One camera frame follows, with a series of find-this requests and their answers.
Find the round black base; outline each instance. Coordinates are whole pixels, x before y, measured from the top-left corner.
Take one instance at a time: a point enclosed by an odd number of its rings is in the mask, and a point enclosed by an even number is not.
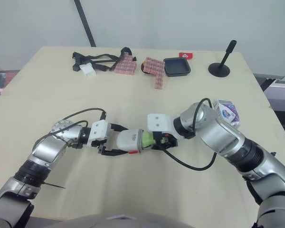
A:
[[[219,68],[220,63],[212,63],[208,67],[208,71],[215,77],[226,77],[230,73],[228,66],[223,65],[222,68]]]

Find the light green object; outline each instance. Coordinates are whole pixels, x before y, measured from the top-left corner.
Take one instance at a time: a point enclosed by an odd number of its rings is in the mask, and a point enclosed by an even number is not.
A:
[[[156,144],[155,140],[153,139],[153,133],[149,132],[142,132],[142,148],[146,148],[150,145]]]

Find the black cable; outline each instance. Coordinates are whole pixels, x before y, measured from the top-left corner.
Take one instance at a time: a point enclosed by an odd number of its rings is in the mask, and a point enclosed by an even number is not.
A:
[[[189,169],[195,170],[195,171],[204,171],[204,170],[206,170],[206,169],[209,169],[209,168],[213,165],[213,163],[214,163],[214,161],[215,161],[215,158],[216,158],[216,156],[217,156],[217,153],[214,152],[210,163],[209,163],[208,165],[202,167],[202,168],[199,168],[199,167],[194,167],[194,166],[191,166],[191,165],[188,165],[188,164],[182,162],[181,160],[179,160],[178,158],[174,157],[169,151],[167,151],[167,150],[164,149],[164,148],[162,148],[161,150],[164,151],[169,157],[171,157],[173,160],[175,160],[175,161],[178,162],[179,164],[181,164],[181,165],[183,165],[183,166],[185,166],[185,167],[187,167],[187,168],[189,168]]]
[[[70,117],[73,117],[74,115],[78,115],[78,114],[80,114],[80,113],[84,113],[84,112],[92,111],[92,110],[99,110],[99,111],[102,111],[100,120],[105,120],[106,112],[105,112],[105,110],[102,109],[102,108],[87,108],[87,109],[81,110],[81,111],[79,111],[79,112],[73,113],[73,114],[71,114],[71,115],[68,115],[68,116],[66,116],[65,118],[63,118],[63,120],[66,120],[66,119],[68,119],[68,118],[70,118]]]
[[[193,123],[192,123],[192,131],[195,135],[195,123],[196,123],[196,117],[198,115],[199,109],[201,107],[201,105],[203,104],[204,101],[208,101],[209,103],[209,107],[212,108],[212,104],[209,98],[203,98],[201,99],[201,101],[199,102],[198,106],[196,106],[195,112],[194,112],[194,117],[193,117]]]
[[[193,131],[194,135],[195,135],[195,123],[196,123],[196,118],[197,118],[199,109],[200,109],[200,107],[201,107],[201,105],[203,104],[204,101],[208,101],[209,107],[212,108],[212,104],[211,104],[211,101],[210,101],[209,98],[203,98],[203,99],[199,102],[198,106],[197,106],[196,109],[195,109],[194,117],[193,117],[193,123],[192,123],[192,131]],[[210,163],[209,163],[208,165],[204,166],[204,167],[199,168],[199,167],[194,167],[194,166],[191,166],[191,165],[188,165],[188,164],[182,162],[181,160],[179,160],[178,158],[176,158],[174,155],[172,155],[169,151],[167,151],[167,150],[166,150],[165,148],[163,148],[163,147],[161,147],[161,150],[164,151],[169,157],[171,157],[171,158],[172,158],[173,160],[175,160],[177,163],[179,163],[179,164],[181,164],[181,165],[183,165],[183,166],[185,166],[185,167],[187,167],[187,168],[189,168],[189,169],[196,170],[196,171],[204,171],[204,170],[209,169],[209,168],[213,165],[213,163],[214,163],[214,161],[215,161],[215,158],[217,157],[217,153],[214,152]]]
[[[35,149],[35,147],[36,147],[43,139],[47,138],[48,136],[50,136],[50,135],[56,136],[55,134],[60,133],[60,132],[62,132],[62,131],[65,131],[65,130],[71,128],[71,127],[74,127],[74,126],[78,125],[79,123],[85,123],[85,124],[86,124],[86,125],[85,125],[86,127],[89,125],[89,122],[88,122],[88,121],[86,121],[86,120],[81,120],[81,121],[78,121],[78,122],[76,122],[76,123],[73,123],[73,124],[69,125],[68,127],[62,128],[62,129],[60,129],[60,130],[58,130],[58,131],[47,133],[47,134],[43,135],[41,138],[39,138],[39,139],[35,142],[35,144],[34,144],[34,146],[33,146],[33,150]]]

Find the purple label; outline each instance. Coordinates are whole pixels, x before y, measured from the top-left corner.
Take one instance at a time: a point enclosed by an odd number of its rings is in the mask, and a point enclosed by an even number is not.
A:
[[[238,117],[238,112],[236,110],[236,107],[232,104],[222,104],[224,105],[225,107],[229,108],[236,116],[235,118],[231,121],[231,122],[238,122],[239,121],[239,117]],[[229,117],[230,116],[230,113],[228,113],[227,111],[223,111],[223,116],[225,117]]]

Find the white wall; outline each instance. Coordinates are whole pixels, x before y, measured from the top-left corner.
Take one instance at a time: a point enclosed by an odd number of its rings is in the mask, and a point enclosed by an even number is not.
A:
[[[225,50],[285,76],[285,0],[81,0],[97,46]],[[89,46],[73,0],[0,0],[0,68],[43,45]]]

